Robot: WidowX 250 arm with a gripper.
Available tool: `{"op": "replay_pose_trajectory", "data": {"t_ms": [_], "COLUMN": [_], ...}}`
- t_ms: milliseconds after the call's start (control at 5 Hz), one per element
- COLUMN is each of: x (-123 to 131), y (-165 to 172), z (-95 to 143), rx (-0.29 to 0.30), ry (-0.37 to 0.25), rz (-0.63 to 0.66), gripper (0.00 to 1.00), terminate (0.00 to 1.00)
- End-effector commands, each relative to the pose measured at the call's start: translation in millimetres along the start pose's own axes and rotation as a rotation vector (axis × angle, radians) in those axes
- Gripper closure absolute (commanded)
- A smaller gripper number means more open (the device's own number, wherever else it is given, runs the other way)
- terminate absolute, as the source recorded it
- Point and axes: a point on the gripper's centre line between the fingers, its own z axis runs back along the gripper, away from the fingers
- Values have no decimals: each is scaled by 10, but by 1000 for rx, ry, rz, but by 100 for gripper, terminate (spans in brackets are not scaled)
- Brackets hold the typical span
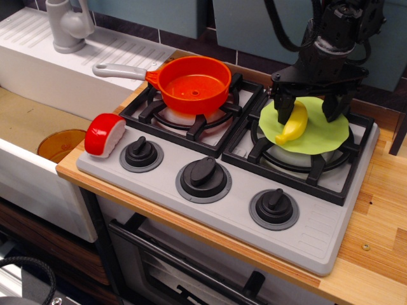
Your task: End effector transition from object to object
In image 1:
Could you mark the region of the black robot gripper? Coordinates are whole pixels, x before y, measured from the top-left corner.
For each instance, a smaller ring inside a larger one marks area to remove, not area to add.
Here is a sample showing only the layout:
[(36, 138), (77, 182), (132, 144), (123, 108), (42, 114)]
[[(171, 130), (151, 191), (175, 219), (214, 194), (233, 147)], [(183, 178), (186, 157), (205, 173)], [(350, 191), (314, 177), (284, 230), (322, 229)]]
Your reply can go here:
[(294, 95), (325, 95), (322, 111), (328, 123), (350, 110), (352, 94), (357, 91), (369, 72), (362, 65), (369, 58), (369, 40), (360, 41), (365, 56), (349, 59), (356, 42), (348, 40), (338, 46), (340, 37), (333, 43), (322, 36), (305, 34), (304, 42), (296, 46), (286, 35), (279, 34), (278, 40), (289, 51), (297, 51), (297, 61), (272, 74), (274, 107), (278, 122), (286, 124), (294, 108)]

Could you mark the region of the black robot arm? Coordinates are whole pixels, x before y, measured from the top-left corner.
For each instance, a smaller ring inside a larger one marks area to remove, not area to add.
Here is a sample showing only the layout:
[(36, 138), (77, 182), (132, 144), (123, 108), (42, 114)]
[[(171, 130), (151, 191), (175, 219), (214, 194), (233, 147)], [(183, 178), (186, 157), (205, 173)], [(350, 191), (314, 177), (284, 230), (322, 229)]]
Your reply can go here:
[(369, 39), (386, 22), (383, 1), (312, 1), (301, 44), (286, 34), (273, 1), (265, 1), (279, 43), (298, 53), (297, 61), (272, 74), (271, 97), (278, 121), (286, 124), (298, 97), (323, 96), (328, 122), (348, 113), (350, 102), (369, 74), (362, 65), (371, 55)]

